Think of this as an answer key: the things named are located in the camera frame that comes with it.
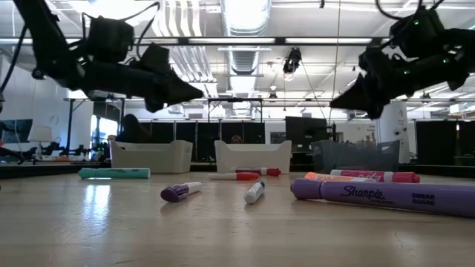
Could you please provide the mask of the pink highlighter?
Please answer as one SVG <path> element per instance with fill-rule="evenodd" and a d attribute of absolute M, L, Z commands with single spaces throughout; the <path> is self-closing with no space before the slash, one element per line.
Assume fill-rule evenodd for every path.
<path fill-rule="evenodd" d="M 376 182 L 420 183 L 420 177 L 413 172 L 331 170 L 331 175 L 374 179 Z"/>

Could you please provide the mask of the black metal workstation frame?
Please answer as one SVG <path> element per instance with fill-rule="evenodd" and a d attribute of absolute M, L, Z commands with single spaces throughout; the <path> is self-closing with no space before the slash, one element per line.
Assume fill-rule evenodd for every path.
<path fill-rule="evenodd" d="M 80 148 L 95 148 L 120 132 L 125 115 L 124 99 L 65 98 L 65 101 L 68 126 L 62 144 L 68 149 L 67 154 L 74 154 Z"/>

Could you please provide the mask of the orange highlighter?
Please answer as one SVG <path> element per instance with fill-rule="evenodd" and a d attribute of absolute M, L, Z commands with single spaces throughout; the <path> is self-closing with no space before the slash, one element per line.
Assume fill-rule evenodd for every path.
<path fill-rule="evenodd" d="M 314 172 L 309 172 L 305 174 L 305 179 L 318 180 L 318 181 L 346 181 L 346 182 L 376 182 L 371 178 L 364 177 L 346 177 L 330 174 L 318 174 Z"/>

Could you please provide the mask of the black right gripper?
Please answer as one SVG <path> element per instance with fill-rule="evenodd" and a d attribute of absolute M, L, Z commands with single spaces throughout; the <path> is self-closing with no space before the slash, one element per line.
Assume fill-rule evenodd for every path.
<path fill-rule="evenodd" d="M 445 82 L 450 90 L 464 85 L 471 74 L 471 58 L 464 53 L 440 53 L 411 62 L 397 63 L 381 78 L 381 90 L 388 99 L 409 95 Z M 331 108 L 352 108 L 379 119 L 387 98 L 376 81 L 361 73 L 351 87 L 330 102 Z"/>

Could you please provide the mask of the purple cap white marker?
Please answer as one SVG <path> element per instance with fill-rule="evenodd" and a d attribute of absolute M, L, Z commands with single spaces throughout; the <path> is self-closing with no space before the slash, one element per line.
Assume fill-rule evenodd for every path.
<path fill-rule="evenodd" d="M 160 197 L 166 202 L 180 202 L 188 195 L 201 191 L 201 182 L 187 182 L 183 184 L 170 185 L 160 192 Z"/>

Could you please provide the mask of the silver ventilation duct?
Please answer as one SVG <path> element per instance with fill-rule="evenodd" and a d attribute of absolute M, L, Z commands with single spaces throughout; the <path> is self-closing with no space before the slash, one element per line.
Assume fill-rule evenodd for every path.
<path fill-rule="evenodd" d="M 272 0 L 220 0 L 222 29 L 225 36 L 266 35 Z M 237 75 L 252 75 L 258 68 L 260 51 L 228 52 L 231 70 Z"/>

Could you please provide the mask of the white table lamp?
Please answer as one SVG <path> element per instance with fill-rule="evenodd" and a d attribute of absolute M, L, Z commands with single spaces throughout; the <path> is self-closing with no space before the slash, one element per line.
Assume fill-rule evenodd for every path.
<path fill-rule="evenodd" d="M 30 129 L 30 133 L 28 135 L 27 140 L 29 142 L 36 143 L 36 152 L 34 159 L 41 160 L 42 159 L 42 144 L 43 143 L 51 143 L 53 141 L 53 133 L 52 128 L 48 126 L 42 125 L 33 125 Z"/>

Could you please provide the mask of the grey translucent plastic bin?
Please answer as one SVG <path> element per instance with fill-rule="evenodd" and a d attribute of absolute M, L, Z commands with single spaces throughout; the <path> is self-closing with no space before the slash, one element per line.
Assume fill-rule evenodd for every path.
<path fill-rule="evenodd" d="M 381 143 L 337 143 L 331 140 L 311 144 L 315 170 L 392 171 L 399 166 L 399 141 Z"/>

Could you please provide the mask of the black partition panels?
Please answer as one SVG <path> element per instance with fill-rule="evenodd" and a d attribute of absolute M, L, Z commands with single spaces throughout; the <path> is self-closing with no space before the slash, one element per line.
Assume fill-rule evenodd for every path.
<path fill-rule="evenodd" d="M 416 155 L 422 165 L 475 166 L 475 121 L 416 121 Z"/>
<path fill-rule="evenodd" d="M 153 143 L 170 143 L 183 140 L 193 144 L 192 162 L 214 162 L 214 142 L 221 140 L 231 144 L 231 138 L 239 135 L 244 144 L 264 144 L 265 124 L 260 122 L 141 122 L 151 133 Z"/>

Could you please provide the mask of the red cap white marker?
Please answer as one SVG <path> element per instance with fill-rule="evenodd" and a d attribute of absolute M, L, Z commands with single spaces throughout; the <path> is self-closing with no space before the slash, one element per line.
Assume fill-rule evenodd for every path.
<path fill-rule="evenodd" d="M 236 181 L 251 181 L 257 180 L 260 177 L 259 174 L 250 173 L 250 172 L 240 172 L 240 173 L 216 173 L 209 174 L 208 178 L 210 180 L 236 180 Z"/>

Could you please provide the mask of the white round column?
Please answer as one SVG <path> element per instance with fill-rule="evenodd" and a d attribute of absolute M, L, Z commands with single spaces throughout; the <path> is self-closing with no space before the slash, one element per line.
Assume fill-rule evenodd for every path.
<path fill-rule="evenodd" d="M 410 162 L 409 134 L 407 132 L 406 102 L 386 105 L 376 120 L 377 142 L 399 141 L 399 163 Z"/>

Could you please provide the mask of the dark red marker white band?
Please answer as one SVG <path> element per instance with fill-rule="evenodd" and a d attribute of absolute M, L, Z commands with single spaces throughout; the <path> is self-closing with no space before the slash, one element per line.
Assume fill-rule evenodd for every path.
<path fill-rule="evenodd" d="M 279 168 L 236 168 L 236 173 L 253 173 L 260 176 L 278 177 L 281 174 Z"/>

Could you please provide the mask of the purple Sharpie highlighter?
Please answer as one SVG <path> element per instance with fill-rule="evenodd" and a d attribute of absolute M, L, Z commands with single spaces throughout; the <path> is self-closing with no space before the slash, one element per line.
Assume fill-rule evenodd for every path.
<path fill-rule="evenodd" d="M 475 218 L 475 186 L 296 179 L 300 200 L 326 200 Z"/>

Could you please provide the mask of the overhead bar with light strips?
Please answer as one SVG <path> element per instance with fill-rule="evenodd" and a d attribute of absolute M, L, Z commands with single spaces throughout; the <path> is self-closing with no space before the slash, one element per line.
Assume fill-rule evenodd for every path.
<path fill-rule="evenodd" d="M 156 43 L 165 46 L 367 46 L 373 39 L 383 37 L 144 37 L 136 45 Z"/>

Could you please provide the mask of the teal highlighter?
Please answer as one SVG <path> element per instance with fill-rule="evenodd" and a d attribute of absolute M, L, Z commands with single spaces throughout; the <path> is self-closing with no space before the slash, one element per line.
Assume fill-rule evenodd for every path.
<path fill-rule="evenodd" d="M 149 179 L 148 168 L 82 168 L 78 175 L 82 179 Z"/>

